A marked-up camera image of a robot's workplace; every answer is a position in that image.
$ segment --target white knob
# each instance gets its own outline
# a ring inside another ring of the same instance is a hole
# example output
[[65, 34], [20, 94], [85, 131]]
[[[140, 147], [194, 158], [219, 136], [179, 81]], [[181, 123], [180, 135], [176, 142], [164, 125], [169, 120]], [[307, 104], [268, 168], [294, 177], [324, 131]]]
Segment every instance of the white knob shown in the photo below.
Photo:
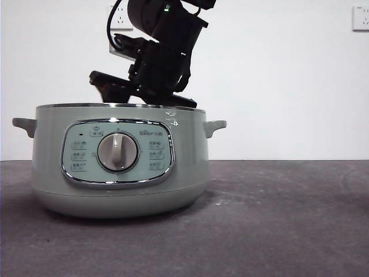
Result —
[[137, 146], [134, 140], [123, 133], [110, 134], [103, 138], [97, 150], [100, 162], [109, 170], [128, 169], [137, 158]]

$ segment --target side handle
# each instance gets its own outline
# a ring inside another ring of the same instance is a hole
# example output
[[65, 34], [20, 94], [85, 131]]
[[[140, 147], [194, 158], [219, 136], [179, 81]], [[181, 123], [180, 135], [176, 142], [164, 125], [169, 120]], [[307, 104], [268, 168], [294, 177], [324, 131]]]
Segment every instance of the side handle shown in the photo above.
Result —
[[206, 138], [209, 139], [213, 137], [213, 133], [216, 130], [223, 129], [225, 127], [227, 127], [227, 122], [225, 120], [204, 122], [204, 130]]
[[26, 130], [28, 136], [33, 139], [35, 137], [37, 120], [28, 118], [13, 118], [13, 126]]

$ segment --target tabletop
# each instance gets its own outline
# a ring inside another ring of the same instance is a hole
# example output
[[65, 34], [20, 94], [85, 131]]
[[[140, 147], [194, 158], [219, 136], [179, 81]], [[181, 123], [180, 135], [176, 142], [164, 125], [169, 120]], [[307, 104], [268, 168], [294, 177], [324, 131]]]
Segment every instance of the tabletop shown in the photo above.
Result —
[[211, 161], [193, 205], [119, 220], [48, 211], [31, 161], [0, 165], [3, 277], [369, 276], [369, 161]]

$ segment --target wall outlet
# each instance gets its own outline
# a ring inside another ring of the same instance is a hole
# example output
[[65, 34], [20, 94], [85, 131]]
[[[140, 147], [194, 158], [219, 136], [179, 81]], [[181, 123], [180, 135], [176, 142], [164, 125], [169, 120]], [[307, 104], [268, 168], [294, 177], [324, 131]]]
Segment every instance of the wall outlet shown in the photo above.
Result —
[[369, 6], [354, 6], [352, 16], [354, 31], [369, 31]]
[[[113, 8], [114, 4], [111, 4], [109, 5], [108, 7], [108, 17], [110, 15], [110, 12]], [[128, 12], [127, 12], [127, 6], [128, 6], [128, 1], [125, 1], [123, 0], [114, 16], [113, 16], [113, 19], [111, 21], [111, 29], [112, 30], [121, 30], [121, 31], [124, 31], [124, 30], [132, 30], [133, 29], [133, 25], [131, 23], [131, 21], [129, 20], [128, 18]]]

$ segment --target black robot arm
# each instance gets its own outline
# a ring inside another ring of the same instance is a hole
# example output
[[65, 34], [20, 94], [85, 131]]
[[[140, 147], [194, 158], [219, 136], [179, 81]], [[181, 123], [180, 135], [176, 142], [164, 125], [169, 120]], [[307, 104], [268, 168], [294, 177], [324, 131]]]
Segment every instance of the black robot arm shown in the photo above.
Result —
[[[214, 7], [216, 0], [185, 1], [200, 10]], [[180, 0], [129, 0], [128, 15], [133, 25], [159, 42], [121, 34], [112, 38], [110, 22], [120, 2], [113, 7], [107, 33], [118, 53], [135, 60], [129, 69], [129, 80], [93, 72], [90, 83], [97, 86], [105, 102], [127, 103], [129, 96], [134, 95], [147, 104], [196, 107], [195, 101], [173, 93], [187, 86], [192, 50], [201, 29], [208, 23], [198, 13], [189, 13]], [[117, 80], [125, 85], [117, 86], [114, 84]]]

